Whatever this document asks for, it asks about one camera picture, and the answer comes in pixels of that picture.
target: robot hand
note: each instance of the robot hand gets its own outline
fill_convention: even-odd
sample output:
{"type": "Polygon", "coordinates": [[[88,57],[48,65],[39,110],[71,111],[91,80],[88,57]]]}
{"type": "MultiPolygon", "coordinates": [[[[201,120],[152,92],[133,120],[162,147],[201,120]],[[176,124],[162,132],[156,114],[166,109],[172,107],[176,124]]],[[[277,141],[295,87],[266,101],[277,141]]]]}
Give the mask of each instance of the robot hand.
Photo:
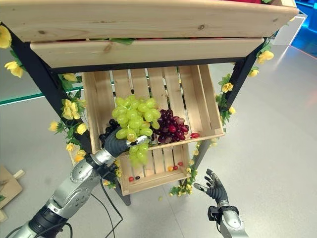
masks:
{"type": "Polygon", "coordinates": [[[209,197],[215,199],[217,207],[210,206],[208,209],[208,218],[210,221],[217,222],[220,225],[218,231],[224,238],[248,238],[244,230],[244,223],[240,220],[239,211],[236,207],[230,206],[227,192],[218,178],[210,169],[207,169],[205,179],[207,186],[195,183],[194,187],[206,193],[209,197]]]}

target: red cherry tomato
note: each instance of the red cherry tomato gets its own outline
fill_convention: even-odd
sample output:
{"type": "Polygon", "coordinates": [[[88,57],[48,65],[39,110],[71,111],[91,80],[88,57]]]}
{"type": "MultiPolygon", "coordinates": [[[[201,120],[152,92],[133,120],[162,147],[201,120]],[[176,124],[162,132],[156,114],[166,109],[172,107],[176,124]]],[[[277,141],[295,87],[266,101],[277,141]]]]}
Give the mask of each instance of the red cherry tomato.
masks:
{"type": "Polygon", "coordinates": [[[197,138],[197,137],[200,137],[200,135],[199,135],[199,133],[191,133],[190,137],[191,138],[197,138]]]}

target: black metal frame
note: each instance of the black metal frame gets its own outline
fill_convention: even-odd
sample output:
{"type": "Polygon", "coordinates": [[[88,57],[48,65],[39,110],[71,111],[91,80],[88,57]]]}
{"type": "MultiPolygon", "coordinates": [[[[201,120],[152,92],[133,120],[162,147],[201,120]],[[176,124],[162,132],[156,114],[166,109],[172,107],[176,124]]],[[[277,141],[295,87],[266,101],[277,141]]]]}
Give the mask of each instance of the black metal frame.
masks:
{"type": "MultiPolygon", "coordinates": [[[[224,63],[236,62],[231,75],[230,82],[234,85],[233,90],[226,94],[227,107],[229,108],[236,98],[240,88],[242,87],[248,73],[250,72],[256,55],[262,48],[263,44],[258,46],[245,58],[219,58],[219,59],[193,59],[193,60],[178,60],[178,61],[160,61],[160,62],[140,62],[140,63],[120,63],[120,64],[104,64],[104,65],[86,65],[73,67],[51,68],[41,58],[35,54],[31,48],[30,43],[22,42],[12,31],[12,45],[14,52],[19,57],[24,67],[32,77],[33,81],[39,87],[43,95],[46,97],[50,105],[56,111],[58,116],[65,123],[79,123],[81,119],[69,122],[65,120],[61,114],[62,99],[68,98],[64,91],[57,74],[71,73],[71,72],[88,72],[88,71],[103,71],[103,70],[118,70],[118,69],[132,69],[132,68],[151,68],[151,67],[166,67],[166,66],[181,66],[181,65],[196,65],[208,63],[224,63]]],[[[89,132],[86,131],[83,135],[76,135],[76,138],[82,143],[84,150],[91,153],[92,148],[90,144],[89,132]]],[[[195,167],[197,168],[205,155],[210,144],[210,140],[205,140],[201,143],[199,148],[199,155],[195,156],[195,167]]],[[[128,206],[131,204],[130,196],[123,196],[120,184],[116,183],[115,191],[118,193],[122,201],[128,206]]]]}

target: wooden board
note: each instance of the wooden board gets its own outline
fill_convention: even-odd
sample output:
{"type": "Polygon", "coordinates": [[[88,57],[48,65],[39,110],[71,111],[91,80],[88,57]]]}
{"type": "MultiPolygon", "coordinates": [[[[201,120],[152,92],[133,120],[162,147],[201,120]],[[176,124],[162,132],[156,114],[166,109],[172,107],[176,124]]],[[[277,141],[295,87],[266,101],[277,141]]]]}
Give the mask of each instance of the wooden board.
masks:
{"type": "Polygon", "coordinates": [[[32,43],[51,67],[245,57],[263,42],[250,39],[136,40],[32,43]]]}
{"type": "Polygon", "coordinates": [[[298,12],[292,7],[218,0],[0,0],[1,20],[24,42],[268,37],[298,12]]]}
{"type": "Polygon", "coordinates": [[[0,181],[7,181],[5,185],[1,186],[0,194],[5,197],[5,199],[0,202],[1,209],[22,191],[22,187],[3,165],[0,166],[0,181]]]}

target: black cable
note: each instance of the black cable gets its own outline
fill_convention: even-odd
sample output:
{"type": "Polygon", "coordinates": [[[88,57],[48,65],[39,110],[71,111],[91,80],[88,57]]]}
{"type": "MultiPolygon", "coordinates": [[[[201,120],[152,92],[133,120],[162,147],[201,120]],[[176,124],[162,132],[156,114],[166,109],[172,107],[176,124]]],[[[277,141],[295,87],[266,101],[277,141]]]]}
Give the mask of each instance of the black cable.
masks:
{"type": "Polygon", "coordinates": [[[15,228],[13,231],[11,231],[5,238],[9,238],[13,233],[15,233],[17,230],[21,229],[22,226],[15,228]]]}
{"type": "Polygon", "coordinates": [[[105,210],[106,210],[106,212],[107,212],[107,214],[108,214],[108,216],[109,216],[109,219],[110,219],[110,223],[111,223],[111,227],[112,227],[112,230],[111,230],[111,231],[113,231],[113,238],[115,238],[113,223],[112,223],[112,219],[111,219],[111,216],[110,216],[110,214],[109,214],[108,209],[107,209],[106,206],[103,204],[103,202],[101,202],[96,196],[94,196],[92,193],[91,193],[91,195],[105,208],[105,210]]]}
{"type": "Polygon", "coordinates": [[[105,187],[103,185],[103,180],[100,178],[100,186],[102,188],[102,190],[104,191],[104,194],[106,195],[107,199],[109,200],[110,204],[112,205],[112,207],[114,208],[114,210],[117,212],[117,214],[119,215],[119,217],[121,218],[121,220],[114,226],[113,230],[123,221],[123,216],[120,214],[120,212],[118,211],[118,209],[115,207],[115,205],[113,204],[112,200],[110,199],[109,195],[107,194],[105,187]]]}
{"type": "MultiPolygon", "coordinates": [[[[48,231],[50,231],[50,230],[52,230],[52,229],[54,229],[54,228],[56,228],[56,227],[58,227],[58,226],[61,226],[61,225],[63,225],[63,223],[59,223],[59,224],[57,224],[57,225],[55,225],[55,226],[52,226],[52,227],[46,229],[45,231],[42,231],[41,233],[38,233],[34,238],[40,237],[41,235],[45,234],[46,232],[48,232],[48,231]]],[[[65,223],[65,225],[69,227],[70,238],[73,238],[73,228],[72,228],[71,225],[70,225],[69,223],[67,223],[67,222],[65,223]]]]}

